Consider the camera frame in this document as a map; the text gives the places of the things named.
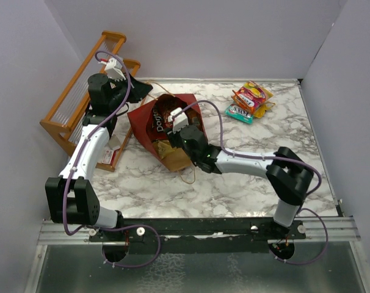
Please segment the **red paper bag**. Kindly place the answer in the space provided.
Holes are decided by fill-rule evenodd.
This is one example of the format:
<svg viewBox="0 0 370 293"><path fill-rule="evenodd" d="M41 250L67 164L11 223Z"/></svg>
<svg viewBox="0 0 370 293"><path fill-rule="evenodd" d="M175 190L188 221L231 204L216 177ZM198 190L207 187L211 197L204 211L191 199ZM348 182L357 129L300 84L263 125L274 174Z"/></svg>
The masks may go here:
<svg viewBox="0 0 370 293"><path fill-rule="evenodd" d="M164 159L159 158L152 146L152 141L146 132L146 125L150 117L151 110L153 106L163 105L172 106L174 109L177 107L183 109L194 102L196 102L196 97L192 93L172 94L165 90L163 94L152 97L150 102L147 102L128 113L128 120L131 124L134 137L170 172L179 172L188 168L192 165L192 162L181 148L176 148L173 153L169 154Z"/></svg>

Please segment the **teal Fox's mint candy bag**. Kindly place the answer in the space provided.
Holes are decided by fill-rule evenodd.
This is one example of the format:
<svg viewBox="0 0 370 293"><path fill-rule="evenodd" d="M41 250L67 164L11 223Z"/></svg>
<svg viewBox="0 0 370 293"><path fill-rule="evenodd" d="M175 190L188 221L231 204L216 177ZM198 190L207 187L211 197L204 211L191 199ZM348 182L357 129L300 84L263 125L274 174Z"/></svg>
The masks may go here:
<svg viewBox="0 0 370 293"><path fill-rule="evenodd" d="M252 124L253 115L247 112L246 110L239 107L237 104L230 104L226 109L225 113L231 118L237 119L246 124Z"/></svg>

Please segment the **orange Fox's fruits candy bag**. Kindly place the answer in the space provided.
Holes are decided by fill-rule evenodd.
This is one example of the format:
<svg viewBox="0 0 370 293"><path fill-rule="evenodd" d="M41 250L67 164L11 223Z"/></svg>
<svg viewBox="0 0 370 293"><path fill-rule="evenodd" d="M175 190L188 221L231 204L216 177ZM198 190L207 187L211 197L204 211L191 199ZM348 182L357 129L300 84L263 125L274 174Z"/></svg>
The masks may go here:
<svg viewBox="0 0 370 293"><path fill-rule="evenodd" d="M253 81L248 81L239 90L233 90L231 98L242 109L250 114L255 114L273 96L274 94L264 87Z"/></svg>

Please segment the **yellow snack packet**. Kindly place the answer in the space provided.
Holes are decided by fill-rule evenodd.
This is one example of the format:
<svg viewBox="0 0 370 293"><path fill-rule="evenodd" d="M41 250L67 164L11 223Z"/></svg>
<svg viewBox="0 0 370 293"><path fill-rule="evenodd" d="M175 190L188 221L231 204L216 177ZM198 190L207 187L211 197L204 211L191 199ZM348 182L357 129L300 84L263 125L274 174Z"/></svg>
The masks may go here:
<svg viewBox="0 0 370 293"><path fill-rule="evenodd" d="M260 105L259 108L257 108L253 116L255 118L263 118L265 113L271 110L275 105L276 105L275 103L265 102L264 104Z"/></svg>

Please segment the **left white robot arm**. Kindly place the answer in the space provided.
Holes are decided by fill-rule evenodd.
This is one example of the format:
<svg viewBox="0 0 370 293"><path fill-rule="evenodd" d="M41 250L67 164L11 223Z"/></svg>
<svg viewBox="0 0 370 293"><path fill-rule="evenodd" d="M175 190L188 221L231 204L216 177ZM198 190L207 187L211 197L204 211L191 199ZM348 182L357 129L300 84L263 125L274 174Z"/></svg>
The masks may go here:
<svg viewBox="0 0 370 293"><path fill-rule="evenodd" d="M112 137L117 113L126 103L142 101L153 86L132 76L116 81L102 73L91 75L87 85L91 108L82 119L81 137L59 176L46 180L46 198L54 223L101 228L108 239L117 241L125 232L122 214L100 205L90 179Z"/></svg>

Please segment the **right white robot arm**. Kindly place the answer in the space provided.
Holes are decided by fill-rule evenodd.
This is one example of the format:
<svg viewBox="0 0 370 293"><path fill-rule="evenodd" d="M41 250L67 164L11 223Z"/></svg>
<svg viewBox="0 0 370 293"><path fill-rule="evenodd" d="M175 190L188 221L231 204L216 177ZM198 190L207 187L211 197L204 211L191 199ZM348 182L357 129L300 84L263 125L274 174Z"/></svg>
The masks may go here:
<svg viewBox="0 0 370 293"><path fill-rule="evenodd" d="M268 179L279 200L270 223L271 234L283 239L292 231L292 223L302 207L314 171L289 148L274 153L252 154L224 150L208 143L203 131L185 126L173 135L173 143L206 173L238 173Z"/></svg>

